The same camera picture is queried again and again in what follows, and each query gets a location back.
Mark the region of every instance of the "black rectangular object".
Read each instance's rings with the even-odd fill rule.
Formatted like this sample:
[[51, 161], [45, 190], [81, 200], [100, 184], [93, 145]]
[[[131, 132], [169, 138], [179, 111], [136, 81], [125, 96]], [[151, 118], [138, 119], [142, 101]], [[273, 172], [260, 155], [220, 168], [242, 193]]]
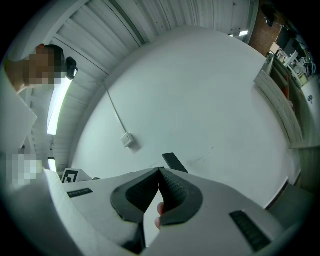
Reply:
[[165, 162], [168, 164], [170, 169], [177, 170], [180, 172], [188, 173], [183, 164], [179, 161], [174, 153], [163, 154]]
[[93, 191], [90, 188], [84, 188], [84, 189], [80, 189], [80, 190], [67, 192], [67, 194], [70, 198], [76, 198], [76, 197], [80, 197], [80, 196], [83, 196], [86, 194], [90, 194], [92, 192]]
[[270, 244], [270, 240], [243, 211], [234, 211], [229, 215], [255, 252]]

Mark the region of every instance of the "tube light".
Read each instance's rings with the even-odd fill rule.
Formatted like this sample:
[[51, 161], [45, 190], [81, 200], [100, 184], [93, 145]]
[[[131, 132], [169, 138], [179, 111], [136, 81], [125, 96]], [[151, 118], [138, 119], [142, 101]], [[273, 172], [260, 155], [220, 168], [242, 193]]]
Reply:
[[249, 33], [248, 30], [247, 31], [241, 31], [239, 36], [242, 37], [242, 36], [247, 35], [248, 33]]
[[68, 78], [64, 77], [61, 78], [61, 83], [56, 84], [54, 87], [47, 119], [46, 133], [49, 135], [57, 134], [60, 111], [72, 81], [73, 80], [69, 80]]
[[56, 168], [56, 160], [52, 157], [48, 158], [48, 164], [49, 164], [49, 169], [53, 172], [57, 172], [57, 168]]

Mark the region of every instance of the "neck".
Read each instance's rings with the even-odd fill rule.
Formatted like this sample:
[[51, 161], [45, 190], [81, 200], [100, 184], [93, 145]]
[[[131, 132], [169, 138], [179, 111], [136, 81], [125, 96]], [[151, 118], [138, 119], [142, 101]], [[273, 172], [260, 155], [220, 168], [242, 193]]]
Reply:
[[10, 61], [8, 60], [4, 70], [17, 93], [25, 88], [24, 65], [26, 60]]

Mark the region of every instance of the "wall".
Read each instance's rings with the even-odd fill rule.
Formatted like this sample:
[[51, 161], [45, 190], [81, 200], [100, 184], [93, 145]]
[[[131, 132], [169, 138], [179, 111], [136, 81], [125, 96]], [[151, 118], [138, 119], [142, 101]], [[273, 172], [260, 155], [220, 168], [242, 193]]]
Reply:
[[285, 20], [278, 12], [275, 15], [275, 20], [273, 22], [273, 26], [269, 27], [266, 24], [265, 15], [261, 11], [260, 7], [263, 4], [269, 4], [269, 0], [260, 0], [259, 1], [259, 10], [258, 15], [256, 17], [256, 22], [254, 25], [254, 30], [252, 32], [252, 36], [249, 42], [249, 45], [256, 49], [263, 56], [269, 52], [272, 44], [276, 41], [281, 27], [279, 25], [284, 25]]
[[[254, 87], [264, 62], [247, 44], [217, 31], [185, 26], [164, 34], [105, 81], [136, 145], [122, 146], [122, 129], [104, 95], [71, 168], [103, 179], [168, 167], [162, 154], [174, 152], [189, 173], [227, 184], [264, 207], [295, 169], [281, 126]], [[154, 220], [155, 208], [151, 214], [146, 219]], [[156, 234], [154, 224], [147, 225], [147, 243]]]

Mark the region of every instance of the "ceiling light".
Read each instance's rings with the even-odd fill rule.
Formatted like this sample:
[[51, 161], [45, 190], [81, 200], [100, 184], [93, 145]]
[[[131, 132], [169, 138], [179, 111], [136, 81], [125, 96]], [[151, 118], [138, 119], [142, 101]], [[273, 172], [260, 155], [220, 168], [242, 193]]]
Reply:
[[53, 157], [48, 158], [49, 169], [53, 172], [57, 172], [56, 169], [56, 160]]
[[47, 119], [47, 128], [46, 133], [49, 135], [57, 134], [57, 127], [59, 121], [59, 115], [61, 111], [62, 104], [66, 97], [67, 91], [70, 87], [70, 84], [73, 80], [69, 80], [64, 77], [61, 78], [61, 83], [54, 86], [54, 91], [51, 97], [48, 119]]
[[245, 35], [247, 35], [248, 33], [249, 33], [248, 30], [247, 30], [247, 31], [241, 31], [239, 36], [240, 36], [240, 37], [241, 37], [241, 36], [245, 36]]

